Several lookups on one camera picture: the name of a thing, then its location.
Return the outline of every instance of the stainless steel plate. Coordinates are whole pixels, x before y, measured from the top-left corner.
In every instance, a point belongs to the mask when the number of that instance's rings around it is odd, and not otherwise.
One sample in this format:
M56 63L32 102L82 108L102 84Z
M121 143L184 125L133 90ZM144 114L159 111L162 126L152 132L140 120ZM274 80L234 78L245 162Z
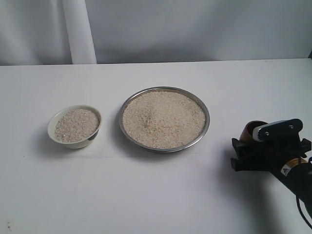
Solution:
M183 145L183 146L180 146L180 147L177 147L177 148L172 148L172 149L158 149L158 148L152 148L152 147L148 147L148 146L145 146L145 145L142 145L141 143L135 141L133 138L131 138L126 130L124 129L124 126L123 126L123 122L122 122L122 116L123 116L123 112L124 110L126 109L126 107L128 106L128 104L134 100L135 98L137 98L138 96L142 95L142 94L145 94L145 93L149 93L149 92L154 92L154 91L166 91L166 92L175 92L175 93L179 93L179 94L183 94L187 97L189 97L190 99L192 99L193 101L195 101L199 106L200 108L203 110L204 114L205 114L205 125L204 125L204 128L202 130L202 132L199 134L199 136L193 140L192 142L186 144L186 145ZM131 141L133 142L134 144L136 144L137 146L141 147L141 148L144 148L146 150L149 150L149 151L154 151L154 152L162 152L162 153L169 153L169 152L176 152L176 151L179 151L179 150L183 150L183 149L186 149L194 144L196 144L197 142L199 142L199 140L201 140L203 138L203 136L206 134L207 130L208 130L208 127L209 127L209 123L210 123L210 116L209 116L209 112L208 112L208 109L207 107L205 106L205 104L198 98L196 97L194 94L191 94L190 92L187 92L183 89L178 89L178 88L174 88L174 87L153 87L153 88L148 88L148 89L144 89L144 90L141 90L139 92L137 92L136 94L132 95L131 97L129 97L125 102L124 104L122 105L120 111L119 111L119 125L120 125L120 128L122 130L122 132L125 134L125 136Z

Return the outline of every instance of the bowl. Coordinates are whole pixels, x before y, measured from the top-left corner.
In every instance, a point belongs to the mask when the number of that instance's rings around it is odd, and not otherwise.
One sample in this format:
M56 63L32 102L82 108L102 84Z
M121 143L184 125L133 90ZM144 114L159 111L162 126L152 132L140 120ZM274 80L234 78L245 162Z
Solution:
M194 139L192 142L190 142L190 143L188 143L186 145L183 145L183 146L180 146L180 147L177 147L177 148L159 149L159 148L152 148L152 147L145 146L145 145L137 142L136 140L134 140L132 137L130 137L128 135L128 133L126 132L126 130L125 130L124 126L123 126L123 121L122 121L123 112L125 111L126 107L128 106L128 104L132 100L136 99L140 95L145 94L145 93L149 93L149 92L155 92L155 91L166 91L166 92L175 92L175 93L183 94L183 95L187 96L188 98L190 98L191 100L195 101L200 106L200 108L202 109L202 111L205 114L205 125L203 127L203 130L201 131L201 133L199 134L199 136L196 139ZM146 149L146 150L149 150L149 151L153 151L153 152L160 152L160 153L176 152L176 151L180 151L180 150L186 149L186 148L196 144L206 134L206 132L208 130L208 127L209 127L209 124L210 124L210 116L209 116L208 109L207 109L206 105L198 97L196 97L194 94L191 94L190 92L185 91L183 89L174 88L174 87L165 87L165 86L148 88L148 89L141 90L141 91L137 92L136 94L133 94L122 105L122 107L121 107L121 109L119 111L118 118L119 118L119 125L120 125L120 128L121 128L121 131L123 132L123 134L132 143L134 143L135 145L137 145L137 146L139 146L139 147L141 147L143 149Z
M55 137L55 127L56 127L57 123L68 112L74 111L77 109L89 110L89 111L93 112L94 114L96 114L98 119L99 119L99 125L98 125L97 129L90 136L88 136L87 138L82 139L80 141L76 141L76 142L58 141ZM67 107L67 108L61 110L60 112L58 112L56 115L54 115L52 117L52 119L50 120L49 125L48 125L48 135L53 141L55 141L58 144L63 145L66 148L79 149L79 148L86 147L87 145L92 143L92 141L96 138L96 136L98 134L98 130L101 126L101 123L102 123L102 117L101 117L100 112L96 108L94 108L92 106L86 106L86 105L70 106L70 107Z

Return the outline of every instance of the white ceramic bowl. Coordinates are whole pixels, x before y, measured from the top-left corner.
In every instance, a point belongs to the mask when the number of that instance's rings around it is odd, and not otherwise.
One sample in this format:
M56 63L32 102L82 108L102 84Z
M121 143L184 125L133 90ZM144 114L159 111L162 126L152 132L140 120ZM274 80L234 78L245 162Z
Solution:
M55 127L56 127L57 123L68 112L73 111L73 110L77 110L77 109L89 110L89 111L92 111L94 114L96 114L98 119L99 119L99 125L98 125L97 129L89 137L87 137L83 140L77 141L77 142L61 142L61 141L58 141L55 138ZM61 110L55 116L53 116L53 118L50 120L49 125L48 125L48 135L53 141L65 146L66 148L79 149L79 148L83 148L83 147L91 144L91 142L94 140L94 138L98 134L98 130L101 126L101 123L102 123L102 117L101 117L100 112L96 108L94 108L92 106L86 106L86 105L70 106L70 107L65 108L64 110Z

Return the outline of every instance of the table surface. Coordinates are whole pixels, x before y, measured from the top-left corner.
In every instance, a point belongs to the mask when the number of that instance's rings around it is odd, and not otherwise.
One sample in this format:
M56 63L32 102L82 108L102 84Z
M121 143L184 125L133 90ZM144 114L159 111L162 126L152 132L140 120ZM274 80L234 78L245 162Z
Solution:
M2 234L311 233L277 179L230 166L231 138L251 120L300 118L312 139L310 59L4 66L0 80ZM160 155L123 137L119 108L153 86L206 104L199 143ZM68 150L46 129L76 104L98 108L103 124L90 146Z

